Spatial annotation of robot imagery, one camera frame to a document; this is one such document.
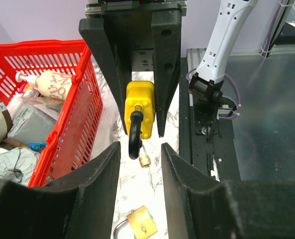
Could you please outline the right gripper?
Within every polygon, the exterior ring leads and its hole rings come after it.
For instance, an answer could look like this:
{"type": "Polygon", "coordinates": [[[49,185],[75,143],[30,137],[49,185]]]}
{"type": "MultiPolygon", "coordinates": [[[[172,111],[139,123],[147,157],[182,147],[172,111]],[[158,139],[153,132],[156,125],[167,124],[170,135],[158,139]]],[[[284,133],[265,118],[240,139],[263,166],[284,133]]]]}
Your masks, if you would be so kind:
{"type": "Polygon", "coordinates": [[[154,70],[158,135],[164,136],[180,78],[182,15],[186,11],[185,0],[87,1],[88,18],[80,20],[79,33],[109,86],[124,131],[126,86],[132,71],[154,70]]]}

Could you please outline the yellow black padlock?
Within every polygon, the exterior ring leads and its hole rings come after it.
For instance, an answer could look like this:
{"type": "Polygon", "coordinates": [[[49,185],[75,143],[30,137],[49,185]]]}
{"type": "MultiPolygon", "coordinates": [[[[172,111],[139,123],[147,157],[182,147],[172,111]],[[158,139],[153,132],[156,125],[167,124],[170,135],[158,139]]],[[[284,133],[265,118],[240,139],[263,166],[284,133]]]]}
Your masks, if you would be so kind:
{"type": "Polygon", "coordinates": [[[126,87],[124,122],[131,159],[139,157],[142,140],[152,135],[155,121],[155,86],[151,81],[130,81],[126,87]]]}

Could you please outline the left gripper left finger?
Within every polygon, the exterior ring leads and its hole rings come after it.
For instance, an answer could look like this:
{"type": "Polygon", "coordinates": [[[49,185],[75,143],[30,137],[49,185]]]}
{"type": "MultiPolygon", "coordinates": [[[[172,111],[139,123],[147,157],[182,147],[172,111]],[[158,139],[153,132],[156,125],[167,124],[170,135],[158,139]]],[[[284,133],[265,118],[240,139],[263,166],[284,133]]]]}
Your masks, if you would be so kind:
{"type": "Polygon", "coordinates": [[[120,142],[45,186],[0,179],[0,239],[108,239],[120,142]]]}

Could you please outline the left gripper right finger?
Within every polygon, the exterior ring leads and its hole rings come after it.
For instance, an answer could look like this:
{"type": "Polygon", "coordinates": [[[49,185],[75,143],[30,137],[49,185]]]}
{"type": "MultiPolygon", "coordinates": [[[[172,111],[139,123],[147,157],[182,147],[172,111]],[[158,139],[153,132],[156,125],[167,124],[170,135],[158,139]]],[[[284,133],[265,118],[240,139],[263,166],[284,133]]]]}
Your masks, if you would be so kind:
{"type": "Polygon", "coordinates": [[[171,239],[295,239],[295,180],[217,181],[163,143],[171,239]]]}

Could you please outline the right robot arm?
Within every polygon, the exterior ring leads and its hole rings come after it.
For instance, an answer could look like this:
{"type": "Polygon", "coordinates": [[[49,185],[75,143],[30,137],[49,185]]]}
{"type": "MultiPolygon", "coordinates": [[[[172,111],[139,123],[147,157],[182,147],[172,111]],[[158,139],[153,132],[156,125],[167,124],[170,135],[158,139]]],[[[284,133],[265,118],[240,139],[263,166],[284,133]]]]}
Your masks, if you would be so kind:
{"type": "MultiPolygon", "coordinates": [[[[190,92],[212,106],[221,95],[227,59],[255,0],[222,0],[206,52],[190,92]]],[[[184,0],[90,0],[79,33],[98,63],[119,114],[134,71],[154,74],[158,135],[180,79],[184,0]]]]}

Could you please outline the large brass padlock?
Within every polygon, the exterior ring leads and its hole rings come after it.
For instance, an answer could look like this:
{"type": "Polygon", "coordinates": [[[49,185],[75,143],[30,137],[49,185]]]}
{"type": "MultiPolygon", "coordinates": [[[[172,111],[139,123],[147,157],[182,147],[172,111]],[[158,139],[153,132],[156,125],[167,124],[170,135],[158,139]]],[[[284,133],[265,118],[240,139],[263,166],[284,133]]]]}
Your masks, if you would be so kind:
{"type": "Polygon", "coordinates": [[[141,206],[135,211],[126,216],[126,219],[121,221],[113,230],[112,237],[118,239],[119,232],[126,225],[129,224],[136,239],[148,239],[154,235],[158,229],[145,206],[141,206]]]}

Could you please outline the small brass padlock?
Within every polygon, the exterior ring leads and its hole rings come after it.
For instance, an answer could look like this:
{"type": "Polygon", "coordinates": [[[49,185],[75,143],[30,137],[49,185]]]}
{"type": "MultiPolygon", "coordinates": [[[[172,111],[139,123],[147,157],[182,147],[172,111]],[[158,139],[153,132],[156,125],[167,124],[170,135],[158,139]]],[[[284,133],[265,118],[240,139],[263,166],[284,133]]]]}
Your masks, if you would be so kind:
{"type": "Polygon", "coordinates": [[[142,168],[149,167],[151,165],[151,160],[142,140],[139,141],[139,163],[142,168]]]}

